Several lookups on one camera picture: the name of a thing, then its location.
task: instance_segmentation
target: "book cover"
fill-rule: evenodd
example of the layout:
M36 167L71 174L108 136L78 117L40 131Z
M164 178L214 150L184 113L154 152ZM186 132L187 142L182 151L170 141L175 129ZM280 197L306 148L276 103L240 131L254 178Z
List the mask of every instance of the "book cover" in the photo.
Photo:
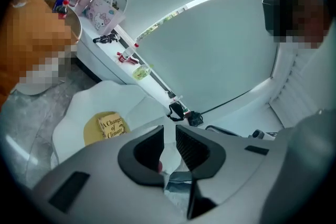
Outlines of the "book cover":
M125 127L118 113L107 115L98 119L98 124L103 132L103 137L109 139L125 133Z

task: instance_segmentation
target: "black strap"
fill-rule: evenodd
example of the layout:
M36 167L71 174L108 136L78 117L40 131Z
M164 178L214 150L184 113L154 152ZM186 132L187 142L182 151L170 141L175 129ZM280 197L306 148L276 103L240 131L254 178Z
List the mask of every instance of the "black strap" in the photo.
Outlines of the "black strap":
M176 121L183 121L183 120L184 120L184 118L181 118L181 119L172 118L172 117L171 117L171 114L173 114L173 110L172 110L172 105L171 105L171 104L169 105L169 109L170 109L170 114L167 115L167 117L170 118L172 121L175 121L175 122L176 122Z

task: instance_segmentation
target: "white chair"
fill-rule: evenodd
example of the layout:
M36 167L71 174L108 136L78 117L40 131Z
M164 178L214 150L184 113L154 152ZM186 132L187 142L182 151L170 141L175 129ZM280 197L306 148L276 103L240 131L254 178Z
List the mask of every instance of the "white chair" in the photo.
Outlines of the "white chair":
M83 130L86 123L97 113L107 111L118 112L130 131L164 125L165 144L175 142L175 124L166 117L169 113L167 108L149 97L139 86L103 81L91 89L76 93L65 117L56 126L52 143L58 163L85 147ZM174 158L178 165L178 158L181 161L181 157Z

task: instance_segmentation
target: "roller blind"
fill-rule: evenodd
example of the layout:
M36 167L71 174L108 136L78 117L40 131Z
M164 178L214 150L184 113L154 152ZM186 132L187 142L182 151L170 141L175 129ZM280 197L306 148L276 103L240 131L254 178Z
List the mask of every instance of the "roller blind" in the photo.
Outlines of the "roller blind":
M139 54L189 109L205 112L270 77L276 54L262 0L210 0L140 42Z

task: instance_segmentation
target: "gray floor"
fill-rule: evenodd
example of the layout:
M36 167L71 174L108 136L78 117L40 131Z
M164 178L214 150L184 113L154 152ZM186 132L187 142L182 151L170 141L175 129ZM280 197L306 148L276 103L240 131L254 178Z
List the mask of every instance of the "gray floor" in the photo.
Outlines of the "gray floor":
M96 83L76 65L65 82L27 96L14 91L0 114L0 146L14 178L33 188L50 171L51 136L64 117L72 96Z

